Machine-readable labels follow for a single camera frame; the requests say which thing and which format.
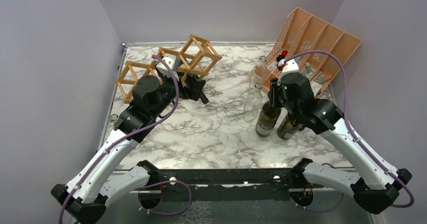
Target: white marble surface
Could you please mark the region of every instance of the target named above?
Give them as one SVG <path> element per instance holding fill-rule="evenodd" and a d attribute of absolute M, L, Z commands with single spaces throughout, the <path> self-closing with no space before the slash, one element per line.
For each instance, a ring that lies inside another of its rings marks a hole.
<path fill-rule="evenodd" d="M 149 160 L 162 169 L 279 168 L 292 167 L 303 157 L 339 167 L 350 166 L 330 143 L 309 129 L 297 132 L 288 141 L 280 139 L 275 131 L 267 138 L 260 138 L 254 129 L 256 119 L 244 120 L 242 110 L 249 73 L 258 58 L 268 55 L 272 46 L 214 47 L 223 59 L 205 77 L 204 93 L 209 103 L 180 99 L 175 113 L 155 127 L 123 159 L 119 169 L 132 168 L 142 160 Z M 158 49 L 130 47 L 125 60 L 149 63 Z M 189 51 L 195 53 L 196 48 L 190 47 Z M 331 95 L 325 92 L 322 97 L 330 99 Z M 111 114 L 120 114 L 127 107 L 122 99 L 117 90 Z M 285 114 L 283 110 L 277 125 Z M 109 123 L 108 132 L 112 128 L 113 123 Z"/>

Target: purple cable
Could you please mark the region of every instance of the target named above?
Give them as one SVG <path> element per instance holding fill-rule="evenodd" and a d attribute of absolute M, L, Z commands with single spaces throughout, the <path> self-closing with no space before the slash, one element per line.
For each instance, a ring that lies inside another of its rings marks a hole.
<path fill-rule="evenodd" d="M 334 168 L 335 169 L 335 167 L 332 165 L 332 164 L 330 164 L 330 163 L 323 163 L 322 165 L 328 165 L 328 166 L 330 166 L 330 167 L 332 167 L 332 168 Z M 323 212 L 330 212 L 330 211 L 333 211 L 333 210 L 336 210 L 336 209 L 338 209 L 338 207 L 340 207 L 341 206 L 341 204 L 342 204 L 342 202 L 344 201 L 344 197 L 345 197 L 345 194 L 344 193 L 342 193 L 342 195 L 341 195 L 341 199 L 339 200 L 339 202 L 338 202 L 338 204 L 337 205 L 335 205 L 334 207 L 332 207 L 332 208 L 328 208 L 328 209 L 324 209 L 324 210 L 317 210 L 317 209 L 310 209 L 310 208 L 304 208 L 304 206 L 300 206 L 300 205 L 298 205 L 295 201 L 294 201 L 294 199 L 292 199 L 291 198 L 291 201 L 297 206 L 297 207 L 299 207 L 299 208 L 301 208 L 301 209 L 304 209 L 304 210 L 307 210 L 307 211 L 311 211 L 311 212 L 316 212 L 316 213 L 323 213 Z"/>
<path fill-rule="evenodd" d="M 339 59 L 335 56 L 335 55 L 333 55 L 332 53 L 330 53 L 330 52 L 328 52 L 328 51 L 324 51 L 324 50 L 309 50 L 309 51 L 305 51 L 305 52 L 302 52 L 302 53 L 299 53 L 299 54 L 296 54 L 296 55 L 294 55 L 294 56 L 292 56 L 291 58 L 289 58 L 289 59 L 286 59 L 285 60 L 285 62 L 284 63 L 286 63 L 287 61 L 289 61 L 289 60 L 291 60 L 291 59 L 294 59 L 294 58 L 296 58 L 296 57 L 298 57 L 298 56 L 302 56 L 302 55 L 305 55 L 305 54 L 311 54 L 311 53 L 321 53 L 321 54 L 326 54 L 326 55 L 328 55 L 329 57 L 331 57 L 333 60 L 335 60 L 335 62 L 338 64 L 338 66 L 339 66 L 339 68 L 341 69 L 341 72 L 342 72 L 342 76 L 343 76 L 343 78 L 344 78 L 344 122 L 345 122 L 345 125 L 347 126 L 347 129 L 348 129 L 348 131 L 350 132 L 350 134 L 351 134 L 351 136 L 354 138 L 354 139 L 359 139 L 359 137 L 358 136 L 356 136 L 356 134 L 354 133 L 354 131 L 352 131 L 351 129 L 351 125 L 350 125 L 350 122 L 349 122 L 349 120 L 348 120 L 348 118 L 347 118 L 347 102 L 348 102 L 348 99 L 347 99 L 347 75 L 345 74 L 345 69 L 344 69 L 344 66 L 341 64 L 341 62 L 339 61 Z M 382 163 L 381 163 L 381 161 L 379 161 L 375 156 L 374 156 L 374 154 L 371 152 L 371 151 L 369 151 L 369 149 L 360 141 L 360 140 L 357 140 L 356 141 L 357 143 L 358 143 L 358 145 L 365 151 L 365 153 L 366 154 L 368 154 L 368 156 L 378 165 L 378 166 L 380 166 L 380 168 L 383 170 L 383 171 L 385 171 L 385 173 L 387 173 L 388 175 L 390 175 L 395 181 L 397 181 L 402 187 L 403 187 L 403 189 L 408 193 L 408 195 L 409 195 L 409 198 L 410 198 L 410 201 L 409 201 L 409 203 L 407 203 L 407 204 L 405 204 L 405 205 L 397 205 L 397 204 L 392 204 L 391 206 L 392 207 L 397 207 L 397 208 L 407 208 L 407 207 L 410 207 L 410 206 L 412 206 L 413 204 L 414 204 L 414 201 L 415 201 L 415 198 L 414 198 L 414 196 L 413 196 L 413 194 L 412 194 L 412 192 L 410 191 L 410 189 L 405 185 L 405 183 L 403 183 L 395 174 L 393 174 L 393 173 L 391 173 L 391 172 L 389 172 L 389 170 L 387 169 L 387 167 L 385 167 Z"/>
<path fill-rule="evenodd" d="M 154 213 L 154 214 L 159 214 L 159 215 L 178 215 L 178 214 L 181 214 L 184 211 L 186 211 L 190 207 L 190 205 L 191 205 L 191 190 L 190 190 L 190 187 L 187 184 L 185 184 L 184 182 L 182 182 L 182 181 L 179 181 L 179 180 L 162 181 L 162 182 L 159 182 L 159 183 L 156 183 L 156 184 L 144 186 L 142 188 L 139 188 L 139 190 L 151 188 L 151 187 L 158 186 L 158 185 L 168 184 L 168 183 L 172 183 L 172 182 L 176 182 L 178 184 L 181 184 L 181 185 L 185 186 L 185 188 L 187 188 L 187 190 L 188 190 L 188 202 L 187 202 L 187 205 L 183 209 L 181 209 L 179 211 L 176 211 L 176 212 L 170 212 L 170 213 L 159 212 L 159 211 L 155 211 L 155 210 L 151 210 L 151 209 L 145 209 L 143 207 L 143 205 L 141 205 L 141 202 L 140 202 L 140 200 L 138 198 L 138 204 L 140 206 L 139 210 L 145 210 L 148 213 Z"/>
<path fill-rule="evenodd" d="M 168 113 L 168 114 L 166 114 L 165 116 L 164 116 L 164 118 L 162 118 L 162 119 L 160 119 L 159 121 L 157 121 L 157 122 L 154 122 L 153 124 L 150 124 L 150 125 L 148 125 L 148 126 L 145 126 L 145 127 L 143 127 L 143 128 L 141 128 L 141 129 L 138 129 L 138 130 L 136 130 L 136 131 L 133 131 L 133 132 L 131 132 L 131 133 L 129 133 L 129 134 L 127 134 L 127 135 L 125 135 L 125 136 L 123 136 L 123 137 L 121 137 L 119 140 L 117 140 L 116 142 L 114 142 L 114 143 L 112 143 L 111 145 L 110 145 L 110 147 L 108 147 L 108 148 L 106 148 L 105 150 L 106 150 L 106 152 L 107 153 L 109 153 L 110 152 L 110 150 L 112 150 L 116 145 L 118 145 L 119 143 L 121 143 L 123 140 L 125 140 L 125 139 L 127 139 L 127 138 L 129 138 L 129 137 L 132 137 L 132 136 L 134 136 L 135 134 L 138 134 L 138 133 L 140 133 L 140 132 L 143 132 L 143 131 L 145 131 L 145 130 L 148 130 L 148 129 L 150 129 L 150 128 L 153 128 L 153 127 L 155 127 L 155 126 L 157 126 L 157 125 L 159 125 L 160 123 L 162 123 L 162 122 L 164 122 L 166 119 L 168 119 L 171 115 L 172 115 L 172 113 L 175 111 L 175 109 L 176 109 L 176 107 L 178 106 L 178 101 L 179 101 L 179 87 L 178 87 L 178 82 L 177 82 L 177 80 L 176 80 L 176 78 L 175 77 L 173 77 L 173 71 L 170 69 L 170 67 L 168 66 L 168 64 L 166 64 L 166 62 L 164 61 L 164 60 L 162 60 L 158 55 L 152 55 L 151 56 L 153 59 L 155 59 L 155 60 L 158 60 L 160 63 L 162 63 L 165 67 L 166 67 L 166 69 L 168 70 L 168 72 L 169 72 L 169 74 L 171 75 L 171 77 L 172 77 L 172 81 L 173 81 L 173 83 L 174 83 L 174 85 L 175 85 L 175 104 L 173 105 L 173 107 L 172 107 L 172 110 Z M 59 212 L 59 224 L 62 224 L 62 217 L 64 216 L 64 212 L 65 212 L 65 208 L 66 208 L 66 206 L 67 206 L 67 204 L 68 204 L 68 202 L 69 202 L 69 200 L 71 199 L 71 197 L 74 195 L 74 193 L 76 192 L 76 188 L 80 188 L 80 186 L 81 186 L 81 184 L 84 182 L 84 180 L 87 178 L 87 176 L 92 172 L 92 170 L 95 168 L 95 166 L 101 161 L 101 159 L 105 156 L 105 155 L 107 155 L 107 154 L 101 154 L 101 155 L 99 155 L 99 157 L 93 162 L 93 164 L 88 168 L 88 170 L 86 171 L 86 173 L 82 176 L 82 178 L 76 183 L 76 186 L 75 187 L 73 187 L 73 189 L 71 190 L 71 192 L 68 194 L 68 196 L 65 198 L 65 201 L 64 201 L 64 203 L 62 204 L 62 207 L 61 207 L 61 211 Z"/>

